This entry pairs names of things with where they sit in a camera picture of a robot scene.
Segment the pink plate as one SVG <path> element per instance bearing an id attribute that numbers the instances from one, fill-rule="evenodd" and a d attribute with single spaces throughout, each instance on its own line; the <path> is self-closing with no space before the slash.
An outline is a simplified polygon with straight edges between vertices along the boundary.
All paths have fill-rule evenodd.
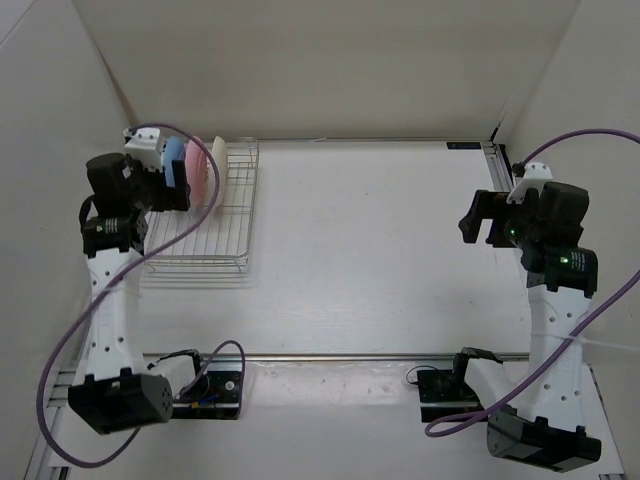
<path id="1" fill-rule="evenodd" d="M 190 140 L 185 151 L 185 170 L 190 187 L 190 204 L 192 208 L 201 207 L 205 201 L 208 183 L 208 158 L 196 140 Z"/>

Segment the blue plate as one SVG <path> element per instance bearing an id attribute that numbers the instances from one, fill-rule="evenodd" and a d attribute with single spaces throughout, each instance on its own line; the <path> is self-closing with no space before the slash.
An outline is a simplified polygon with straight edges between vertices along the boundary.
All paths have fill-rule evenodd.
<path id="1" fill-rule="evenodd" d="M 184 143 L 177 136 L 171 136 L 165 143 L 162 154 L 162 162 L 165 172 L 166 185 L 169 188 L 175 187 L 175 175 L 173 170 L 174 162 L 184 162 L 186 150 Z"/>

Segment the cream plate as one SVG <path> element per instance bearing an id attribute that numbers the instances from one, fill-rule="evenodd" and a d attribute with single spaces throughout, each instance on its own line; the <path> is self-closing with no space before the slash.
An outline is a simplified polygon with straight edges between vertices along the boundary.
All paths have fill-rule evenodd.
<path id="1" fill-rule="evenodd" d="M 211 153 L 218 170 L 218 179 L 215 182 L 215 185 L 218 187 L 218 194 L 214 202 L 214 207 L 217 208 L 224 201 L 228 174 L 228 148 L 226 141 L 222 137 L 215 137 Z"/>

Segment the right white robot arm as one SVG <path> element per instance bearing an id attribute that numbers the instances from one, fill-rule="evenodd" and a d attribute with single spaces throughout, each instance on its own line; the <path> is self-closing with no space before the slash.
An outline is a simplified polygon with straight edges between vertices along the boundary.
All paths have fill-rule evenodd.
<path id="1" fill-rule="evenodd" d="M 597 256 L 578 245 L 588 207 L 587 191 L 564 183 L 529 187 L 520 200 L 479 190 L 459 223 L 466 243 L 476 242 L 488 220 L 488 244 L 520 250 L 531 343 L 522 391 L 506 404 L 493 406 L 516 385 L 490 352 L 466 351 L 449 375 L 450 390 L 464 400 L 477 396 L 488 410 L 492 456 L 556 473 L 595 463 L 602 450 L 586 432 L 582 348 L 571 340 L 597 290 Z"/>

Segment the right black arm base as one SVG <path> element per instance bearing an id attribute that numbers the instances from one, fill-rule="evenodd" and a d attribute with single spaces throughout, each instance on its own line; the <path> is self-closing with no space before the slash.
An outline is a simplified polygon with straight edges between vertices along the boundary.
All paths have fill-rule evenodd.
<path id="1" fill-rule="evenodd" d="M 472 359 L 503 364 L 503 360 L 493 352 L 465 347 L 454 356 L 451 367 L 418 365 L 406 372 L 406 383 L 418 388 L 422 423 L 430 423 L 449 415 L 474 414 L 482 410 L 478 396 L 464 382 L 466 369 Z"/>

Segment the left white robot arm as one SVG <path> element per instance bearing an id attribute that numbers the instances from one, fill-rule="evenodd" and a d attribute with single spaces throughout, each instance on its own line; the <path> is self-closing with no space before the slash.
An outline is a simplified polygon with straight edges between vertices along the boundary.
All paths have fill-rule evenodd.
<path id="1" fill-rule="evenodd" d="M 107 435 L 168 422 L 175 389 L 198 400 L 210 377 L 190 365 L 173 383 L 148 369 L 138 345 L 145 216 L 189 209 L 184 162 L 153 169 L 129 154 L 109 153 L 86 168 L 93 193 L 80 208 L 79 224 L 95 308 L 85 375 L 70 388 L 68 402 L 95 432 Z"/>

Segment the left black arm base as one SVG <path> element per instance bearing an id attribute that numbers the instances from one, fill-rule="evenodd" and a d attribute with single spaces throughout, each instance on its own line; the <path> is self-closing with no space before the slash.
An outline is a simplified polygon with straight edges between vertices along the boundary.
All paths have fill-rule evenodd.
<path id="1" fill-rule="evenodd" d="M 210 363 L 207 371 L 186 393 L 186 387 L 206 361 L 198 350 L 172 352 L 147 365 L 151 374 L 169 380 L 173 395 L 173 419 L 237 420 L 242 410 L 245 362 L 238 366 Z"/>

